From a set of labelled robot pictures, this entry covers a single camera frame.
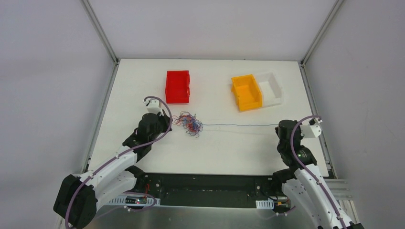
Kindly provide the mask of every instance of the red bin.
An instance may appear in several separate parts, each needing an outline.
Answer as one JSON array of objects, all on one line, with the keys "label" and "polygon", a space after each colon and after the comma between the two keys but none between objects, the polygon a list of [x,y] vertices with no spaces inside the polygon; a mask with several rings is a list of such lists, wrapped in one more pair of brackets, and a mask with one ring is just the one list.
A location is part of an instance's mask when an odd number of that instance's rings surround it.
[{"label": "red bin", "polygon": [[166,102],[168,104],[188,104],[190,98],[189,71],[167,71]]}]

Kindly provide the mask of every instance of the gray wall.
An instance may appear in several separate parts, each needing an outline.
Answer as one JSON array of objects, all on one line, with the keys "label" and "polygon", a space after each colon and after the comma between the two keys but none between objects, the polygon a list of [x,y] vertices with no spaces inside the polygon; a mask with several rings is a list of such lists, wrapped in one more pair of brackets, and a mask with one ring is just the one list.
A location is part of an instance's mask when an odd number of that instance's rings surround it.
[{"label": "gray wall", "polygon": [[120,58],[301,60],[335,0],[91,0]]},{"label": "gray wall", "polygon": [[365,228],[403,228],[405,1],[346,1],[307,64],[338,175]]},{"label": "gray wall", "polygon": [[0,3],[0,228],[53,228],[113,64],[80,1]]}]

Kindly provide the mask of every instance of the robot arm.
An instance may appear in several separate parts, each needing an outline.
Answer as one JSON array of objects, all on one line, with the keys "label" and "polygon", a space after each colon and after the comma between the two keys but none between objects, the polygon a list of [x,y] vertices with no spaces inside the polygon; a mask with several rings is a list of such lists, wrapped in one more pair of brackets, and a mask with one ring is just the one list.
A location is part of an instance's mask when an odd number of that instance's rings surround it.
[{"label": "robot arm", "polygon": [[315,157],[301,145],[301,139],[321,134],[320,122],[320,119],[312,119],[310,125],[298,125],[295,131],[297,121],[283,120],[278,124],[276,134],[280,141],[277,150],[289,168],[273,174],[273,188],[288,196],[297,209],[310,219],[314,228],[363,229],[361,224],[354,225],[340,208],[320,173]]},{"label": "robot arm", "polygon": [[149,113],[143,115],[138,128],[117,152],[95,169],[63,180],[53,210],[63,218],[68,216],[66,221],[75,228],[85,227],[104,204],[136,185],[143,171],[134,165],[151,150],[161,133],[171,130],[171,118],[160,102],[148,99],[144,103]]}]

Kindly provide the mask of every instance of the orange bin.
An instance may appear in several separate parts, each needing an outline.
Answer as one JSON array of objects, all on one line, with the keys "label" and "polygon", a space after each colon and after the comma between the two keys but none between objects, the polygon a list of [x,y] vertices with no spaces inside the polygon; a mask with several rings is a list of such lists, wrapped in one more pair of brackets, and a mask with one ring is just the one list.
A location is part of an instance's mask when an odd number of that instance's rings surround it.
[{"label": "orange bin", "polygon": [[231,91],[235,95],[236,105],[240,111],[262,106],[262,93],[253,75],[232,78]]}]

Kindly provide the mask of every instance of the white table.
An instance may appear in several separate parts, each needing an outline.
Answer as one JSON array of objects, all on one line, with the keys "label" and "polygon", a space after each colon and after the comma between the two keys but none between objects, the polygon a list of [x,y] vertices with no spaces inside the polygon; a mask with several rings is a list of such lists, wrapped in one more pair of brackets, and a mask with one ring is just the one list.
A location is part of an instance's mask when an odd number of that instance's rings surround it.
[{"label": "white table", "polygon": [[[190,71],[190,103],[169,105],[197,114],[204,124],[277,124],[311,114],[297,62],[220,60],[121,60],[103,117],[89,168],[114,153],[147,112],[143,98],[165,100],[167,70]],[[231,93],[231,77],[273,72],[283,87],[282,105],[239,112]],[[136,165],[145,172],[271,175],[287,168],[277,152],[274,126],[205,126],[198,138],[181,126],[153,144]],[[302,144],[315,155],[322,174],[328,176],[319,139]]]}]

